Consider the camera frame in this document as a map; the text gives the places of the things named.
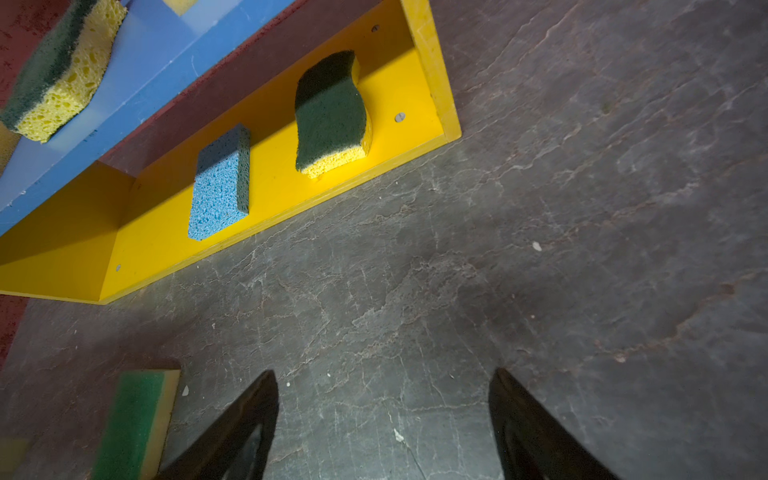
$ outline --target marble-patterned floor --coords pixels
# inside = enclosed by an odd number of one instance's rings
[[[85,478],[118,373],[172,365],[166,463],[271,368],[267,478],[501,478],[505,366],[622,478],[764,475],[768,4],[432,7],[464,137],[109,306],[30,301],[16,478]]]

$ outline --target sponge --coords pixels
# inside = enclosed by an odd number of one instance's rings
[[[187,13],[187,10],[192,8],[192,5],[197,3],[197,0],[163,0],[165,5],[168,5],[176,15],[182,16]]]
[[[150,480],[160,467],[179,370],[120,375],[91,480]]]
[[[22,464],[27,448],[27,439],[0,437],[0,480],[13,479],[13,472]]]
[[[101,83],[126,13],[117,0],[72,0],[18,74],[2,123],[44,143],[80,113]]]
[[[200,151],[189,238],[203,240],[248,215],[250,131],[238,124]]]
[[[296,89],[296,169],[310,178],[363,158],[371,120],[357,90],[355,52],[340,51],[307,70]]]

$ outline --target blue wooden board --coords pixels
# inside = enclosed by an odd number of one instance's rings
[[[0,177],[0,235],[291,3],[198,0],[178,17],[161,0],[123,0],[128,15],[91,103],[48,143],[22,138]]]

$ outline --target yellow sponge layer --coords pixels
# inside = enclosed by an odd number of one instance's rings
[[[0,480],[11,480],[29,448],[27,439],[0,438]]]
[[[176,15],[182,16],[187,13],[190,7],[197,3],[197,0],[163,0]]]
[[[88,105],[107,70],[112,42],[127,12],[117,0],[98,0],[85,17],[72,63],[43,100],[18,122],[20,134],[44,143]]]
[[[315,163],[301,170],[301,173],[305,174],[309,178],[317,178],[320,175],[326,173],[328,170],[333,170],[334,168],[341,167],[342,165],[348,164],[351,161],[367,157],[368,152],[371,150],[372,137],[373,132],[371,130],[371,117],[368,115],[368,111],[366,110],[366,132],[362,136],[360,145],[355,145],[354,147],[345,148],[344,150],[325,155]]]
[[[22,136],[5,128],[5,125],[0,123],[0,175],[5,170],[5,165],[8,165],[8,161],[11,160],[13,151],[16,150],[16,144],[18,139]]]

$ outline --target wavy sponge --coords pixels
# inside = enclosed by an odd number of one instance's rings
[[[310,178],[368,155],[371,120],[357,90],[355,52],[340,51],[307,70],[296,89],[296,169]]]
[[[248,215],[250,131],[237,125],[200,151],[189,238],[203,240]]]
[[[2,123],[44,143],[80,113],[101,83],[126,14],[117,0],[72,0],[18,74]]]

